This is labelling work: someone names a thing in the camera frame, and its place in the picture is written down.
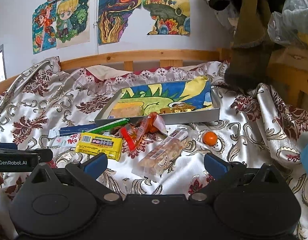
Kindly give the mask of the yellow snack bar packet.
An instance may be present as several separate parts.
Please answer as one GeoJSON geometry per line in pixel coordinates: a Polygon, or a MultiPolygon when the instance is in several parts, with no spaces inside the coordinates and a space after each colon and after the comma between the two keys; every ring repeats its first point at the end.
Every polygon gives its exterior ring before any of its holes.
{"type": "Polygon", "coordinates": [[[75,152],[93,156],[104,153],[108,159],[119,161],[122,146],[121,138],[83,132],[80,134],[75,152]]]}

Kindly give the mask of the white red snack pouch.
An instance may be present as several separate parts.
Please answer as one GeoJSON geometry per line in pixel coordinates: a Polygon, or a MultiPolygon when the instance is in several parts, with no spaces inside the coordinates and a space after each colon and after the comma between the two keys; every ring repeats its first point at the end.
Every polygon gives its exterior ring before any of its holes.
{"type": "Polygon", "coordinates": [[[78,141],[80,139],[80,133],[67,135],[63,137],[57,137],[54,141],[52,146],[53,147],[69,147],[74,148],[76,147],[78,141]]]}

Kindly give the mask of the small orange ball candy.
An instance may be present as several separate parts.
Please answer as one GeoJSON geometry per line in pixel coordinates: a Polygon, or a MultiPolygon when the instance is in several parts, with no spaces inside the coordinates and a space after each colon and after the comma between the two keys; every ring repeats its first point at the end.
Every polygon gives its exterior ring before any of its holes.
{"type": "Polygon", "coordinates": [[[218,141],[218,136],[214,132],[208,131],[204,133],[202,140],[208,146],[215,146],[218,141]]]}

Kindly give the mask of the green stick packet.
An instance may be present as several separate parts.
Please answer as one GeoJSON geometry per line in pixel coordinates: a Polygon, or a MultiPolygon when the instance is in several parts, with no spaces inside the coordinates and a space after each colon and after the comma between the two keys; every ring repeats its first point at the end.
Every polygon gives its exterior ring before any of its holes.
{"type": "Polygon", "coordinates": [[[102,134],[104,132],[110,131],[116,127],[124,126],[130,122],[129,118],[122,118],[119,120],[115,120],[113,122],[110,122],[108,124],[102,125],[100,127],[91,129],[87,131],[88,133],[93,133],[93,134],[102,134]]]}

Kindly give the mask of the blue white long packet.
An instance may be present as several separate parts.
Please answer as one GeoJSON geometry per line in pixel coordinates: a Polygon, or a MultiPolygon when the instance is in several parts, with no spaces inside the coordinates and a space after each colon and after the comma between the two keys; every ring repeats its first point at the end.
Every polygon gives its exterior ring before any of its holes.
{"type": "Polygon", "coordinates": [[[51,139],[57,138],[57,137],[63,137],[68,136],[72,134],[77,134],[82,131],[88,131],[91,129],[96,128],[96,124],[88,124],[88,125],[78,125],[78,126],[69,126],[69,127],[62,127],[62,128],[53,128],[50,129],[48,133],[48,137],[51,139]]]}

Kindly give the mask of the orange red snack packet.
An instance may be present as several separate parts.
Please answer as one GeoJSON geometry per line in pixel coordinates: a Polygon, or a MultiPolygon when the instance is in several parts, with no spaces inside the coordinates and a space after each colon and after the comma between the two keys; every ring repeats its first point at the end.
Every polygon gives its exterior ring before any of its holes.
{"type": "Polygon", "coordinates": [[[163,118],[156,112],[141,118],[136,125],[126,124],[119,129],[119,135],[125,140],[131,152],[137,148],[144,135],[156,132],[168,134],[163,118]]]}

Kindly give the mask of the peanut brittle clear packet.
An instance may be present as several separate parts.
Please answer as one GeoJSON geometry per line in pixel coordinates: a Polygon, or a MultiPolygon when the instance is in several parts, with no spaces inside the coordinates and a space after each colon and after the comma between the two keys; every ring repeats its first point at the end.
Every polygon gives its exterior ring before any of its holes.
{"type": "Polygon", "coordinates": [[[153,180],[161,177],[187,148],[194,135],[194,131],[177,128],[139,161],[135,174],[144,175],[147,178],[153,177],[153,180]]]}

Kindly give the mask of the rice cracker clear packet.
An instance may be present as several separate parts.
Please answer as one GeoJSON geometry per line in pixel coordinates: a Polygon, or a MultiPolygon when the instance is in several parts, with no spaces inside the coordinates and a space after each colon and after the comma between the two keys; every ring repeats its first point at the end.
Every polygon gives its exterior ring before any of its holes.
{"type": "Polygon", "coordinates": [[[144,109],[142,106],[132,105],[121,108],[114,108],[110,111],[108,115],[109,119],[121,119],[121,118],[131,118],[136,116],[143,116],[144,109]]]}

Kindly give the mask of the gold foil snack packet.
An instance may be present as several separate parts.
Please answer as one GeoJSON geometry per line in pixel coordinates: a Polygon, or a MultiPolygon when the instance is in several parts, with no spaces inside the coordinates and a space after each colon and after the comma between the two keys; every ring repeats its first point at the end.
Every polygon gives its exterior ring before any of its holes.
{"type": "Polygon", "coordinates": [[[168,107],[161,108],[159,112],[161,114],[170,114],[170,113],[182,113],[182,112],[191,112],[196,109],[195,106],[189,105],[185,102],[180,103],[170,103],[168,107]]]}

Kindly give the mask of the grey tray with drawing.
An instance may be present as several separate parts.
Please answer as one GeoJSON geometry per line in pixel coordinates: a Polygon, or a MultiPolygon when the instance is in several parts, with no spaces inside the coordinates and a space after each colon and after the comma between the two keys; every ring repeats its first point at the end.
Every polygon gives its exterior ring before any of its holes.
{"type": "Polygon", "coordinates": [[[161,82],[120,89],[98,113],[94,122],[97,125],[104,125],[119,120],[109,119],[110,111],[114,108],[132,105],[142,106],[144,114],[129,118],[131,122],[137,122],[152,112],[159,114],[167,125],[213,122],[220,117],[220,103],[211,88],[211,82],[206,76],[199,76],[192,80],[161,82]],[[185,102],[195,106],[196,109],[191,112],[170,114],[159,112],[161,108],[168,107],[174,102],[185,102]]]}

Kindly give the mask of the brown hanging trousers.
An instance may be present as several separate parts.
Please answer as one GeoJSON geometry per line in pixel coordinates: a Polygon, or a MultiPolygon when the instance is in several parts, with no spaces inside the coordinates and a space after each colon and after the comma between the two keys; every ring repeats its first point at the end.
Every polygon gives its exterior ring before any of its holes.
{"type": "Polygon", "coordinates": [[[254,89],[266,78],[274,43],[268,36],[271,12],[267,0],[242,0],[225,81],[240,92],[254,89]]]}

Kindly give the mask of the clear plastic bag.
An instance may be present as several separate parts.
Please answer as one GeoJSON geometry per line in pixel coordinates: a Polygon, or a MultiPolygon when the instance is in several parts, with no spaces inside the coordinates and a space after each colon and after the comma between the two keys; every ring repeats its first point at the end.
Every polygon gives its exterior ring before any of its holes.
{"type": "Polygon", "coordinates": [[[282,46],[308,49],[308,0],[286,0],[268,23],[270,39],[282,46]]]}

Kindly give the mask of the wooden bed rail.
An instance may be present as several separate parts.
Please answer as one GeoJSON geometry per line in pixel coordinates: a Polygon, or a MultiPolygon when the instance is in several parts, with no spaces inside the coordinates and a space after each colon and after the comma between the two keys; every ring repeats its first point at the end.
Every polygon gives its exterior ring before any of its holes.
{"type": "MultiPolygon", "coordinates": [[[[208,50],[133,50],[98,54],[77,59],[61,61],[63,71],[87,68],[95,65],[118,63],[124,64],[126,71],[133,71],[135,61],[159,61],[161,67],[182,67],[184,61],[232,61],[237,59],[234,50],[221,48],[208,50]]],[[[267,76],[285,84],[287,103],[300,107],[304,94],[308,95],[308,50],[288,47],[272,53],[267,76]]]]}

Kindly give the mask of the orange girl wall drawing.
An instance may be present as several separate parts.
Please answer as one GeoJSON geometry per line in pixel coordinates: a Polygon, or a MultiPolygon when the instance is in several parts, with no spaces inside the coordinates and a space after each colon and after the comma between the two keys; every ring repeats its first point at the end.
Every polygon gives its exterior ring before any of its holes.
{"type": "Polygon", "coordinates": [[[33,54],[55,48],[57,46],[53,23],[56,21],[57,4],[39,5],[32,16],[32,48],[33,54]]]}

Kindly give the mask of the blond child wall drawing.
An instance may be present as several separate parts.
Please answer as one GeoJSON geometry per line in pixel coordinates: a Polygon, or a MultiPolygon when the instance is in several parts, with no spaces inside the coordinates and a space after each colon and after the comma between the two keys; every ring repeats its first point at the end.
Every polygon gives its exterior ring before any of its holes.
{"type": "Polygon", "coordinates": [[[59,0],[56,16],[58,49],[90,41],[89,0],[59,0]]]}

